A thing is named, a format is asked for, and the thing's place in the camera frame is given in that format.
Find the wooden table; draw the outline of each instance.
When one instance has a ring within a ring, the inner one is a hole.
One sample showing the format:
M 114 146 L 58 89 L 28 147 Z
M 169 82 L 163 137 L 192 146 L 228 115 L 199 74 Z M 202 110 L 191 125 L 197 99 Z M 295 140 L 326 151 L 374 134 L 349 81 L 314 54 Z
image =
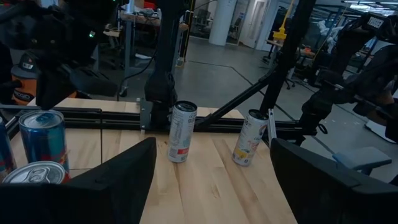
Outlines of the wooden table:
M 66 99 L 59 106 L 139 112 L 135 103 L 115 101 Z M 206 116 L 215 110 L 199 108 L 198 115 Z M 226 117 L 242 115 L 234 110 Z M 100 164 L 100 131 L 68 129 L 66 135 L 72 176 Z M 149 136 L 157 139 L 157 159 L 141 223 L 296 223 L 263 142 L 252 165 L 242 167 L 231 159 L 237 134 L 194 133 L 188 160 L 174 164 L 166 156 L 166 134 L 104 130 L 104 159 Z M 19 134 L 11 145 L 17 165 L 26 164 Z

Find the blue and silver can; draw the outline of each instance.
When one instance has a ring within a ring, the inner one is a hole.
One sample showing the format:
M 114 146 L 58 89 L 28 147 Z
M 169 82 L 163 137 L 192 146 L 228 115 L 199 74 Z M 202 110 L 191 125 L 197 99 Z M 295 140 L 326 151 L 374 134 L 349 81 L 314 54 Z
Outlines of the blue and silver can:
M 33 111 L 19 118 L 19 129 L 29 163 L 53 161 L 69 173 L 65 122 L 58 111 Z
M 6 124 L 0 117 L 0 183 L 17 168 L 7 135 Z

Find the energy drink can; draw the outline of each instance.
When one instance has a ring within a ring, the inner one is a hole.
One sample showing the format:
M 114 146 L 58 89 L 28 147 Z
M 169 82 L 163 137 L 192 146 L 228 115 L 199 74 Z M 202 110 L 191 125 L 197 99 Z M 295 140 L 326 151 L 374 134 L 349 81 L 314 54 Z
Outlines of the energy drink can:
M 262 135 L 267 129 L 267 124 L 267 117 L 262 115 L 260 111 L 249 110 L 249 115 L 244 120 L 241 134 L 232 155 L 233 161 L 241 166 L 251 164 Z
M 11 172 L 4 184 L 63 184 L 70 180 L 63 166 L 57 162 L 39 161 Z
M 0 117 L 0 182 L 15 170 L 16 167 L 14 155 L 10 146 L 10 139 L 7 135 L 6 125 Z
M 178 101 L 175 104 L 167 151 L 170 161 L 185 162 L 187 160 L 197 112 L 198 107 L 194 103 Z
M 28 162 L 54 161 L 69 172 L 65 122 L 58 111 L 33 111 L 19 118 Z

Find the office chair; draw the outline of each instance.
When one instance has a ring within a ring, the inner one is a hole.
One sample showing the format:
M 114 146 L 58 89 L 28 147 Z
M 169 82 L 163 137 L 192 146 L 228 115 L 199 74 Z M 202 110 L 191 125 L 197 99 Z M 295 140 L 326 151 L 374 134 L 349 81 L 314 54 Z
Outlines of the office chair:
M 231 33 L 231 37 L 237 39 L 236 35 L 239 33 L 239 28 L 242 23 L 242 18 L 237 18 L 234 25 L 229 28 L 229 32 Z

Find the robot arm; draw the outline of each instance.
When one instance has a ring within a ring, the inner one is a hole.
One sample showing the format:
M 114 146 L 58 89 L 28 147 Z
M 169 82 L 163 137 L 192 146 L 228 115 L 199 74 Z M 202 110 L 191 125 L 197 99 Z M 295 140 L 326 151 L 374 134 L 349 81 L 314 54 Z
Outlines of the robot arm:
M 115 8 L 112 0 L 66 0 L 63 7 L 48 9 L 24 1 L 0 14 L 0 41 L 12 49 L 27 50 L 40 70 L 38 106 L 48 110 L 75 90 L 114 96 L 117 85 L 89 66 Z
M 361 74 L 353 75 L 347 80 L 343 79 L 342 74 L 351 56 L 374 36 L 396 44 L 397 20 L 397 16 L 382 17 L 368 13 L 341 30 L 336 45 L 337 53 L 329 70 L 323 70 L 319 74 L 323 82 L 321 89 L 302 107 L 300 124 L 303 127 L 315 129 L 331 113 L 333 104 L 343 103 L 358 103 L 354 112 L 361 116 L 378 110 L 389 119 L 394 118 L 394 114 L 389 114 L 384 105 L 377 103 L 376 97 L 397 75 L 397 46 L 390 45 L 380 50 Z

